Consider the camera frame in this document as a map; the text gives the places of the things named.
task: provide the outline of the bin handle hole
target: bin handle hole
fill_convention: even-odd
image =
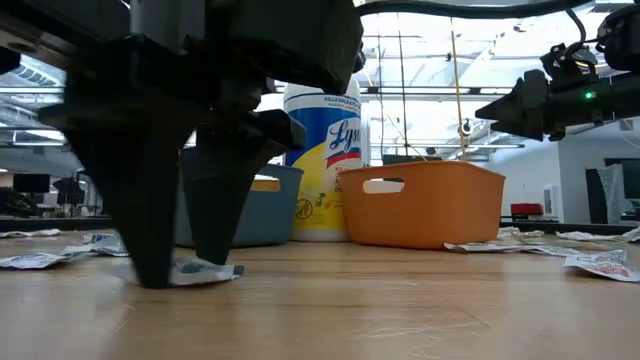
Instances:
[[[362,184],[362,190],[367,194],[399,193],[404,190],[404,180],[399,178],[369,179]]]
[[[251,191],[278,192],[280,191],[280,179],[257,174],[253,178]]]

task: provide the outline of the blue plastic bin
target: blue plastic bin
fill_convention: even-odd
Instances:
[[[280,190],[249,191],[231,247],[279,245],[289,240],[303,173],[301,169],[273,164],[267,164],[258,172],[259,175],[280,180]],[[178,245],[192,247],[191,227],[181,180],[180,176],[175,239]]]

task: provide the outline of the wooden table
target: wooden table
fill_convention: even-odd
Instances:
[[[79,236],[2,240],[0,256]],[[291,243],[236,250],[245,277],[154,291],[127,259],[0,272],[0,359],[635,359],[640,284],[562,259]]]

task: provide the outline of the orange plastic bin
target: orange plastic bin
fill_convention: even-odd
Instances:
[[[434,161],[346,170],[339,176],[354,242],[441,249],[444,243],[498,235],[505,179],[500,174],[465,162]]]

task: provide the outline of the desk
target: desk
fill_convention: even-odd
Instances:
[[[59,251],[0,241],[0,255]],[[602,360],[638,356],[640,284],[562,259],[290,243],[233,250],[234,282],[145,290],[107,274],[127,259],[0,272],[3,359]]]

